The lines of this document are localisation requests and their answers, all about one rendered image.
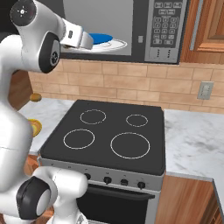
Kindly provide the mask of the white round microwave plate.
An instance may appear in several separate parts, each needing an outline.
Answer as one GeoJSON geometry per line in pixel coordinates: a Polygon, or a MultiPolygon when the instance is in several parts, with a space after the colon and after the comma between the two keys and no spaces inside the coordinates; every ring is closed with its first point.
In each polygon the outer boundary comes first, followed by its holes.
{"type": "Polygon", "coordinates": [[[120,39],[112,39],[108,42],[101,43],[99,45],[93,45],[91,50],[85,49],[85,48],[72,48],[68,47],[65,48],[64,46],[61,47],[62,52],[71,52],[71,53],[109,53],[113,51],[117,51],[120,49],[123,49],[128,44],[120,39]]]}

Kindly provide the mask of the blue flat round object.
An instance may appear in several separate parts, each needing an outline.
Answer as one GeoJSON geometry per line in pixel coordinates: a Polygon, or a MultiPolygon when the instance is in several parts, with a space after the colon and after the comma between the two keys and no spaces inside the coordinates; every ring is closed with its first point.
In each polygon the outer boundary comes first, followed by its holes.
{"type": "Polygon", "coordinates": [[[90,36],[93,39],[95,45],[106,43],[113,39],[111,35],[104,33],[90,33],[90,36]]]}

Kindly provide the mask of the wooden base cupboard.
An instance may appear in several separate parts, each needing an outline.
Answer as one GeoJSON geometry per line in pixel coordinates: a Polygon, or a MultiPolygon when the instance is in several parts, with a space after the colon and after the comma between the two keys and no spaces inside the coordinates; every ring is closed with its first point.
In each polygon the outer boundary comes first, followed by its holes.
{"type": "Polygon", "coordinates": [[[24,164],[24,173],[31,176],[33,172],[39,167],[37,156],[29,155],[24,164]]]}
{"type": "Polygon", "coordinates": [[[156,224],[224,224],[224,209],[214,179],[167,172],[156,224]]]}

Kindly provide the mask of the black oven door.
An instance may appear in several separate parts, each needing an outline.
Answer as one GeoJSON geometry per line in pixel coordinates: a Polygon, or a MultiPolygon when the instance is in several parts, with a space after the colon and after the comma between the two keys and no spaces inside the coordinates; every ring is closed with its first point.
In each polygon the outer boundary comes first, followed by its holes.
{"type": "MultiPolygon", "coordinates": [[[[108,188],[113,187],[91,185],[88,187],[108,188]]],[[[97,195],[86,191],[77,199],[79,209],[91,221],[107,224],[154,224],[158,209],[158,192],[137,192],[154,194],[154,199],[132,200],[120,199],[104,195],[97,195]]]]}

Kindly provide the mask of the wooden tall cupboard panel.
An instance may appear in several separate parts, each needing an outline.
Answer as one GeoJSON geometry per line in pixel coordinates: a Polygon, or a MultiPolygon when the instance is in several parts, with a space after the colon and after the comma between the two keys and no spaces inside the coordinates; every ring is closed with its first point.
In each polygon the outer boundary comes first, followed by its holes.
{"type": "Polygon", "coordinates": [[[20,110],[29,100],[33,93],[29,74],[26,71],[17,71],[11,77],[9,102],[10,105],[20,110]]]}

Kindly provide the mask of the yellow round object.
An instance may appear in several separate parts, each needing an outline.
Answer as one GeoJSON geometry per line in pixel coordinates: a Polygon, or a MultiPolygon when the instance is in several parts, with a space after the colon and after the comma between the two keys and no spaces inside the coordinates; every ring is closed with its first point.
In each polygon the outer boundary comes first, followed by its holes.
{"type": "Polygon", "coordinates": [[[30,122],[30,124],[32,126],[32,129],[33,129],[33,136],[35,137],[42,130],[42,124],[37,119],[29,119],[29,122],[30,122]]]}

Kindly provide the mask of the wooden wall cupboard door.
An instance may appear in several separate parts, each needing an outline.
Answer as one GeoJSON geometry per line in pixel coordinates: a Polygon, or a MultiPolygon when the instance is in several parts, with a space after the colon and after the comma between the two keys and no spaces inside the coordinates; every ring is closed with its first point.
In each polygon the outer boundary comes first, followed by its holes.
{"type": "Polygon", "coordinates": [[[224,0],[204,0],[195,47],[189,50],[199,0],[190,0],[181,62],[224,65],[224,0]]]}

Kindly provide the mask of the black and silver microwave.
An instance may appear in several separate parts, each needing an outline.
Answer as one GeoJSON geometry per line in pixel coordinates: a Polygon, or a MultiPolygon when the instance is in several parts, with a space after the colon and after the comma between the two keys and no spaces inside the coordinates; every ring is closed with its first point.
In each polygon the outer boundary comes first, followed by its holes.
{"type": "Polygon", "coordinates": [[[177,64],[189,0],[38,0],[88,33],[125,41],[105,53],[62,52],[66,59],[177,64]]]}

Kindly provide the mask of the grey wall socket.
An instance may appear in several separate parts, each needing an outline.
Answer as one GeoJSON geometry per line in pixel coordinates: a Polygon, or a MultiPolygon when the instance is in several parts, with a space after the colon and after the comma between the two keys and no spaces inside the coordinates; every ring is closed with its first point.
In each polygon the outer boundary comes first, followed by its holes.
{"type": "Polygon", "coordinates": [[[199,86],[198,99],[209,100],[214,83],[212,81],[202,81],[199,86]]]}

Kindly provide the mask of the black hob stove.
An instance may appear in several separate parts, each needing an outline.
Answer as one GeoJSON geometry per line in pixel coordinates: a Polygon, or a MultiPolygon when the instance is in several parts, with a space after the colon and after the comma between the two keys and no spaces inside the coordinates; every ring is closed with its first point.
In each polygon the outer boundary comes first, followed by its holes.
{"type": "Polygon", "coordinates": [[[43,165],[88,173],[88,184],[160,192],[165,119],[160,107],[78,100],[40,150],[43,165]],[[105,184],[103,179],[111,177],[105,184]],[[121,185],[127,179],[128,185],[121,185]],[[137,184],[142,181],[145,188],[137,184]]]}

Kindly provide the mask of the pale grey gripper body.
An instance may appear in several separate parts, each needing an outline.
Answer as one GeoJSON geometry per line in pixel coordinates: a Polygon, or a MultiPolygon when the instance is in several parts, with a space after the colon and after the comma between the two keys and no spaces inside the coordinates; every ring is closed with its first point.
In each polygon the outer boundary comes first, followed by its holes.
{"type": "Polygon", "coordinates": [[[82,37],[81,37],[81,41],[80,41],[80,48],[91,50],[93,45],[94,45],[93,38],[90,36],[89,33],[84,31],[82,33],[82,37]]]}

